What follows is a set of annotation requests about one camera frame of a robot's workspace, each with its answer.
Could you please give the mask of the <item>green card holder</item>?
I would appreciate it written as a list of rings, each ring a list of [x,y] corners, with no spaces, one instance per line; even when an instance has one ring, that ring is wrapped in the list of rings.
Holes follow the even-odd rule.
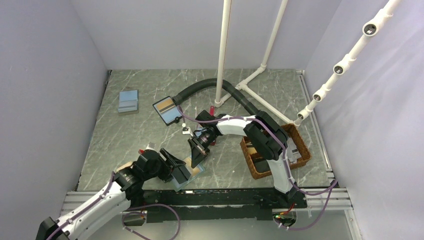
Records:
[[[185,162],[186,169],[190,173],[190,177],[187,181],[183,183],[178,183],[177,180],[173,179],[171,182],[174,184],[175,192],[178,192],[181,189],[185,188],[189,183],[194,181],[197,177],[199,177],[205,171],[205,168],[201,163],[199,163],[195,168],[192,168],[191,167],[192,159],[190,156],[186,157],[183,161]]]

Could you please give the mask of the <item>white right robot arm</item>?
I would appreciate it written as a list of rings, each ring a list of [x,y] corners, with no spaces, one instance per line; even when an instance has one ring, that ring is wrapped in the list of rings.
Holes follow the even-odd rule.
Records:
[[[264,111],[247,117],[221,114],[213,116],[203,110],[196,118],[186,119],[199,123],[201,133],[195,133],[188,139],[191,148],[191,167],[195,168],[210,153],[209,146],[219,136],[237,135],[247,137],[256,152],[267,161],[270,168],[276,203],[287,208],[295,201],[294,183],[288,158],[288,133]]]

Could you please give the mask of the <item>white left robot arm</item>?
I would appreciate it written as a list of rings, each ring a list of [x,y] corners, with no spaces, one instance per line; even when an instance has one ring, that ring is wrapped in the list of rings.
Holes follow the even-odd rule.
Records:
[[[69,213],[46,218],[39,226],[38,240],[86,240],[105,223],[120,213],[143,216],[143,210],[159,207],[160,203],[144,206],[143,185],[159,178],[184,184],[191,178],[187,163],[166,151],[139,151],[136,161],[130,161],[112,172],[108,183],[91,198]]]

